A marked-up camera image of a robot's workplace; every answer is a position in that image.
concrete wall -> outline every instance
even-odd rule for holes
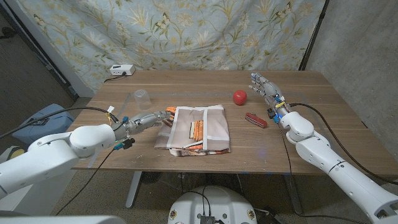
[[[93,97],[94,92],[88,86],[85,85],[83,80],[71,69],[70,65],[64,61],[61,55],[51,46],[47,37],[40,31],[37,24],[32,22],[28,16],[19,7],[16,0],[0,0],[0,4],[12,18],[14,16],[8,9],[4,2],[7,2],[11,9],[15,12],[17,17],[26,26],[29,32],[33,35],[35,40],[40,44],[45,53],[51,58],[54,64],[62,72],[66,79],[70,82],[72,88],[77,92],[80,97]]]
[[[330,1],[306,70],[321,71],[398,161],[398,1]]]

black cable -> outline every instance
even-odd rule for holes
[[[236,176],[238,177],[239,186],[240,186],[240,188],[241,188],[242,196],[243,196],[243,197],[246,197],[245,194],[244,194],[244,192],[243,192],[242,183],[241,183],[241,179],[239,178],[239,174],[236,174]]]
[[[181,194],[184,194],[184,186],[182,184],[182,173],[180,173],[180,178],[181,178]]]
[[[364,170],[365,172],[367,172],[368,174],[372,175],[373,177],[375,177],[375,178],[377,178],[377,179],[383,180],[383,181],[388,182],[388,183],[390,183],[390,184],[398,185],[398,182],[395,182],[395,181],[386,179],[386,178],[384,178],[384,177],[381,177],[381,176],[379,176],[379,175],[377,175],[377,174],[374,174],[373,172],[371,172],[370,170],[368,170],[367,168],[365,168],[364,166],[362,166],[362,165],[361,165],[361,164],[360,164],[360,163],[347,151],[347,149],[343,146],[343,144],[339,141],[339,139],[337,138],[337,136],[335,135],[335,133],[331,130],[329,124],[326,122],[326,119],[323,117],[323,115],[321,114],[321,112],[319,112],[317,109],[313,108],[313,107],[310,106],[310,105],[306,105],[305,103],[291,103],[291,104],[290,104],[290,107],[293,107],[293,106],[305,106],[305,107],[307,107],[307,108],[310,108],[311,110],[314,110],[314,111],[321,117],[321,119],[322,119],[323,122],[325,123],[326,127],[328,127],[328,129],[329,129],[331,135],[334,137],[334,139],[336,139],[336,142],[338,143],[338,145],[343,149],[343,151],[347,154],[347,156],[348,156],[353,162],[355,162],[356,165],[358,165],[360,168],[362,168],[362,170]]]
[[[90,183],[90,181],[92,180],[92,178],[94,177],[94,175],[98,172],[98,170],[100,169],[100,167],[102,166],[102,164],[104,164],[105,160],[111,155],[111,153],[112,153],[113,151],[114,151],[114,149],[112,149],[112,150],[109,152],[109,154],[105,157],[105,159],[101,162],[101,164],[100,164],[100,165],[98,166],[98,168],[95,170],[94,174],[91,175],[91,177],[88,179],[87,183],[79,190],[79,192],[77,192],[77,194],[76,194],[72,199],[69,200],[69,202],[68,202],[66,205],[64,205],[64,206],[57,212],[56,215],[59,215],[59,213],[60,213],[64,208],[66,208],[66,206],[68,206],[69,203],[72,202],[73,199],[75,199],[75,198],[84,190],[84,188],[88,185],[88,183]]]
[[[126,72],[123,72],[121,75],[118,75],[118,76],[116,76],[114,78],[107,78],[104,82],[107,82],[107,81],[110,81],[110,80],[115,80],[115,79],[118,79],[118,78],[121,78],[121,77],[124,77],[124,76],[126,76]]]
[[[207,197],[206,197],[204,194],[201,194],[201,193],[199,193],[199,192],[194,192],[194,191],[192,191],[192,190],[189,190],[189,191],[187,191],[186,193],[188,193],[188,192],[190,192],[190,193],[195,193],[195,194],[199,194],[199,195],[202,196],[202,198],[205,198],[205,199],[206,199],[207,204],[209,205],[209,216],[210,216],[210,215],[211,215],[210,202],[209,202],[209,200],[207,199]],[[205,215],[205,203],[204,203],[204,202],[203,202],[203,215]]]
[[[113,131],[116,131],[117,129],[119,129],[123,124],[124,124],[123,122],[120,122],[119,127],[117,127],[116,129],[114,129]]]
[[[279,124],[278,124],[278,127],[279,127],[279,131],[280,131],[280,135],[282,136],[282,140],[283,140],[283,142],[284,142],[284,146],[285,146],[285,150],[286,150],[286,154],[287,154],[287,160],[289,161],[290,188],[292,188],[292,178],[293,178],[292,164],[290,163],[289,152],[288,152],[287,147],[286,147],[285,137],[284,137],[284,134],[283,134],[283,132],[282,132],[282,128],[280,128],[280,125],[279,125]],[[289,199],[290,199],[290,203],[292,204],[293,212],[294,212],[296,215],[300,216],[300,217],[305,217],[305,218],[335,218],[335,219],[350,221],[350,222],[353,222],[353,223],[366,224],[366,223],[361,222],[361,221],[352,220],[352,219],[344,218],[344,217],[336,217],[336,216],[333,216],[333,215],[301,215],[301,214],[297,213],[296,210],[294,209],[294,207],[293,207],[293,202],[292,202],[292,197],[289,196]]]
[[[43,120],[43,119],[48,118],[48,117],[51,117],[51,116],[53,116],[53,115],[56,115],[56,114],[59,114],[59,113],[65,112],[65,111],[70,111],[70,110],[82,110],[82,109],[96,110],[96,111],[100,111],[100,112],[104,112],[104,113],[109,113],[109,112],[107,112],[107,111],[104,110],[104,109],[101,109],[101,108],[94,108],[94,107],[90,107],[90,106],[79,106],[79,107],[76,107],[76,108],[67,108],[67,109],[63,109],[63,110],[59,110],[59,111],[56,111],[56,112],[47,114],[47,115],[45,115],[45,116],[43,116],[43,117],[41,117],[41,118],[34,119],[33,121],[29,121],[28,123],[23,124],[23,125],[19,126],[18,128],[15,128],[15,129],[13,129],[13,130],[7,132],[6,134],[2,134],[2,135],[0,136],[0,139],[5,138],[5,137],[7,137],[8,135],[10,135],[10,134],[12,134],[12,133],[14,133],[14,132],[16,132],[16,131],[21,130],[22,128],[26,128],[26,127],[28,127],[28,126],[31,125],[31,124],[34,124],[34,123],[36,123],[36,122],[38,122],[38,121],[40,121],[40,120]],[[112,120],[113,120],[114,122],[118,122],[118,121],[119,121],[113,114],[109,113],[109,115],[110,115],[110,117],[112,118]]]
[[[205,202],[204,202],[203,198],[205,196],[206,187],[207,187],[207,184],[205,185],[205,187],[203,188],[203,190],[201,192],[201,195],[202,195],[201,201],[203,202],[203,208],[205,207]],[[210,204],[209,204],[209,216],[211,216]]]

wooden table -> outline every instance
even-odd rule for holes
[[[289,163],[278,126],[267,117],[264,99],[248,88],[251,71],[136,71],[131,77],[106,82],[88,106],[108,109],[115,107],[117,115],[127,96],[145,89],[150,94],[150,111],[168,106],[224,106],[231,139],[231,153],[203,157],[174,157],[168,151],[154,149],[159,128],[150,128],[133,136],[136,143],[127,150],[114,151],[102,169],[227,172],[252,174],[286,174]],[[318,109],[329,122],[343,145],[363,166],[379,175],[397,175],[398,163],[383,148],[354,111],[319,72],[260,72],[282,90],[288,103],[308,103]],[[232,101],[236,90],[248,93],[244,106]],[[314,124],[316,131],[332,143],[332,148],[350,161],[338,147],[322,120],[308,108],[294,107]],[[256,113],[268,122],[266,129],[258,128],[244,119],[247,112]],[[134,97],[127,101],[119,119],[141,113]],[[108,123],[97,111],[83,111],[70,131],[83,125]],[[322,174],[320,169],[299,157],[295,146],[287,142],[294,174]],[[91,168],[97,168],[111,148],[100,152]],[[90,159],[79,162],[76,169],[87,169]]]

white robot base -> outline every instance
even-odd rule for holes
[[[201,195],[203,188],[193,189],[177,199],[170,209],[167,223],[257,223],[252,205],[240,194],[226,187],[206,186],[204,196],[209,201],[209,209],[208,202]]]

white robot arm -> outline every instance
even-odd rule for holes
[[[156,122],[170,118],[170,112],[142,113],[121,123],[82,126],[76,130],[51,134],[33,142],[28,152],[0,164],[0,199],[30,184],[64,173],[79,159],[106,149],[115,141],[129,142],[130,135],[143,132]]]
[[[271,107],[268,114],[285,129],[286,137],[296,145],[299,156],[328,174],[362,209],[372,223],[398,223],[398,196],[384,190],[369,177],[346,162],[330,148],[330,143],[317,133],[311,122],[292,111],[280,89],[258,73],[252,73],[249,86],[265,98]]]

